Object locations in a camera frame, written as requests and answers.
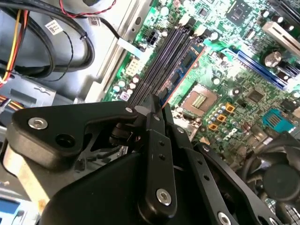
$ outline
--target sticker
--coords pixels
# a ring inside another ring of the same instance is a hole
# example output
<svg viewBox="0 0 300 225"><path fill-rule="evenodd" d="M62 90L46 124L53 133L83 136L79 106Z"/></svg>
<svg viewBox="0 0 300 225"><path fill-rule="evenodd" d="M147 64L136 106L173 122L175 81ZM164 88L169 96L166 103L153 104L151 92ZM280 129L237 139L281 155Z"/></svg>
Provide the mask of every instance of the sticker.
<svg viewBox="0 0 300 225"><path fill-rule="evenodd" d="M46 24L45 27L53 34L59 34L63 32L64 30L61 28L61 26L58 24L56 20L52 20L50 23Z"/></svg>
<svg viewBox="0 0 300 225"><path fill-rule="evenodd" d="M97 16L89 16L88 17L88 20L89 20L89 24L91 26L94 26L94 27L100 27L101 26L101 20L100 20L100 17L97 17Z"/></svg>

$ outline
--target metal screw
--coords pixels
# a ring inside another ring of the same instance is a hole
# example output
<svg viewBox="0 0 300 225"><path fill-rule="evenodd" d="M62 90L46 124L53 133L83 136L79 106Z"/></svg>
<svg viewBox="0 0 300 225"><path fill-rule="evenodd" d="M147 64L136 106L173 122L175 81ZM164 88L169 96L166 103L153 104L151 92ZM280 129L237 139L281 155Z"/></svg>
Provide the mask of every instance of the metal screw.
<svg viewBox="0 0 300 225"><path fill-rule="evenodd" d="M43 130L48 127L48 123L43 118L34 117L28 121L28 125L36 130Z"/></svg>
<svg viewBox="0 0 300 225"><path fill-rule="evenodd" d="M273 225L278 225L278 223L276 222L276 220L274 220L273 218L270 217L270 221Z"/></svg>
<svg viewBox="0 0 300 225"><path fill-rule="evenodd" d="M184 133L184 130L181 127L178 127L177 130L182 134Z"/></svg>
<svg viewBox="0 0 300 225"><path fill-rule="evenodd" d="M230 219L225 213L219 212L217 214L217 217L219 218L222 225L231 225Z"/></svg>
<svg viewBox="0 0 300 225"><path fill-rule="evenodd" d="M160 121L160 118L159 118L157 115L154 115L153 117L154 117L154 119L156 119L157 121Z"/></svg>
<svg viewBox="0 0 300 225"><path fill-rule="evenodd" d="M160 203L162 203L165 206L168 206L172 202L172 198L166 190L160 188L156 191L156 198Z"/></svg>
<svg viewBox="0 0 300 225"><path fill-rule="evenodd" d="M129 112L129 113L133 113L133 111L132 111L131 108L126 107L125 109L126 109L126 111Z"/></svg>
<svg viewBox="0 0 300 225"><path fill-rule="evenodd" d="M203 147L203 149L204 149L205 151L210 151L210 149L207 148L205 145L203 145L202 147Z"/></svg>

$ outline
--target label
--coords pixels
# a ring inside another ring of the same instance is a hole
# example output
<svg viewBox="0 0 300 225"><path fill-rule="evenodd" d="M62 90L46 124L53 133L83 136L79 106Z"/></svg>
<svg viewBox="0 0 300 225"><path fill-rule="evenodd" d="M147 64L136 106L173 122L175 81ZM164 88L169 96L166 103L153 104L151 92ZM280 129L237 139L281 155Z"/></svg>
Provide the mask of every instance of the label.
<svg viewBox="0 0 300 225"><path fill-rule="evenodd" d="M89 20L90 26L93 26L93 27L100 27L100 26L101 26L101 20L100 20L100 17L97 17L97 16L89 16L89 17L88 17L88 20Z"/></svg>
<svg viewBox="0 0 300 225"><path fill-rule="evenodd" d="M236 128L233 128L232 131L223 139L223 141L228 141L237 131L238 130Z"/></svg>
<svg viewBox="0 0 300 225"><path fill-rule="evenodd" d="M53 34L59 34L63 32L64 30L62 27L58 24L56 20L52 20L50 23L46 24L45 27Z"/></svg>

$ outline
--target fan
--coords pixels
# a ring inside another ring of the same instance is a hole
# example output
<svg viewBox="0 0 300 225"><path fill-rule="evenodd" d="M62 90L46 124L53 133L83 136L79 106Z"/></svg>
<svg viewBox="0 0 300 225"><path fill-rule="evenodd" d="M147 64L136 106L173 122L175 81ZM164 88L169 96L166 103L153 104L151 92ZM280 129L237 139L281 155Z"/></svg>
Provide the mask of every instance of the fan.
<svg viewBox="0 0 300 225"><path fill-rule="evenodd" d="M300 212L300 142L280 134L245 162L241 178L262 201L275 200L276 216L291 223L285 205Z"/></svg>

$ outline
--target chip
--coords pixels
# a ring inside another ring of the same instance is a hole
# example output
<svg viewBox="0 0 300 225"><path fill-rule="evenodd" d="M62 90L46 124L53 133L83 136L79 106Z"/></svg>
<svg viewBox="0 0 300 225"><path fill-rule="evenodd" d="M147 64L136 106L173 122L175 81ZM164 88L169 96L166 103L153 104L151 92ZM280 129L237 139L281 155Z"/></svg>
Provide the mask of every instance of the chip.
<svg viewBox="0 0 300 225"><path fill-rule="evenodd" d="M207 15L207 11L206 11L204 8L202 8L202 9L199 11L199 15L205 17L205 16Z"/></svg>
<svg viewBox="0 0 300 225"><path fill-rule="evenodd" d="M182 107L197 116L203 116L217 101L216 93L197 84L184 100Z"/></svg>
<svg viewBox="0 0 300 225"><path fill-rule="evenodd" d="M191 65L191 63L192 63L192 61L193 61L193 58L192 58L192 56L191 55L186 55L186 57L184 58L184 60L183 60L183 66L185 67L185 68L188 68L190 65Z"/></svg>
<svg viewBox="0 0 300 225"><path fill-rule="evenodd" d="M241 26L251 10L252 8L243 0L237 0L229 8L226 17L235 25Z"/></svg>
<svg viewBox="0 0 300 225"><path fill-rule="evenodd" d="M258 92L257 90L253 90L248 94L247 97L251 101L258 103L264 97L264 95L262 93Z"/></svg>

